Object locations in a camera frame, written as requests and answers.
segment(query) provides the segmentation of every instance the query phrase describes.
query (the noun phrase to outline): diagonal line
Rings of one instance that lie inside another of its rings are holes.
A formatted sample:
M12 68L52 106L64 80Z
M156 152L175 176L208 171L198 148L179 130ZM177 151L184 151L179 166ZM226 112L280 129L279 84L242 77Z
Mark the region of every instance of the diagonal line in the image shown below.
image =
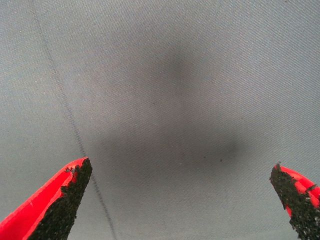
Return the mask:
M70 107L69 100L66 95L65 84L64 84L64 81L62 80L61 76L58 73L58 70L57 70L58 68L57 68L56 62L54 61L52 52L49 48L48 40L47 40L47 38L44 34L44 31L41 27L41 24L40 24L38 15L37 15L37 11L35 8L34 0L30 0L30 7L31 7L31 12L33 14L33 19L34 19L35 25L39 30L39 34L40 34L41 40L43 42L43 48L44 48L44 52L46 54L47 60L49 62L49 68L52 72L53 82L55 83L55 85L57 86L57 89L58 89L58 96L57 97L59 99L59 102L62 104L62 107L64 108L66 120L71 125L76 142L80 148L80 152L81 152L82 156L85 157L86 152L84 149L84 144L83 144L83 141L80 137L80 132L79 132L79 129L76 125L74 113L72 111L72 108ZM107 208L105 201L102 197L102 194L101 194L101 191L100 191L100 188L99 188L99 185L98 185L98 182L97 182L97 179L96 179L96 176L94 175L94 173L91 174L91 179L93 181L93 187L94 187L95 193L99 199L99 202L100 202L101 207L103 209L104 215L107 218L108 225L111 229L112 238L113 238L113 240L117 240L117 235L116 235L113 221L110 217L108 208Z

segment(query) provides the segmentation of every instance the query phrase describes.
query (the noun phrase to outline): gray cloth surface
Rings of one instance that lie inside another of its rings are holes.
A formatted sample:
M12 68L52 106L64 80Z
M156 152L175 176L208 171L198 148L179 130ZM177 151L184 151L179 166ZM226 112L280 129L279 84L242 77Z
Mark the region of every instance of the gray cloth surface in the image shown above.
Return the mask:
M320 183L318 1L0 1L0 219L64 164L70 240L291 240Z

